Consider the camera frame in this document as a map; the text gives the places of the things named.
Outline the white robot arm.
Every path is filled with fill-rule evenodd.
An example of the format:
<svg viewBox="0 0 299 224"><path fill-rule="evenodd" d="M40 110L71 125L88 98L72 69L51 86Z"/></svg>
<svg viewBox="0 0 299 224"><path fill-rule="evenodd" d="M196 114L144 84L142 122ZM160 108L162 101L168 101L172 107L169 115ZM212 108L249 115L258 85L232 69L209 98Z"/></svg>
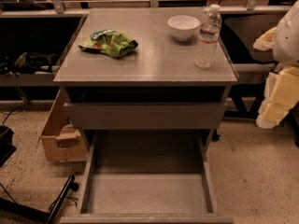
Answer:
<svg viewBox="0 0 299 224"><path fill-rule="evenodd" d="M264 99L256 119L260 128L272 129L299 102L299 1L253 47L271 49L278 63L265 81Z"/></svg>

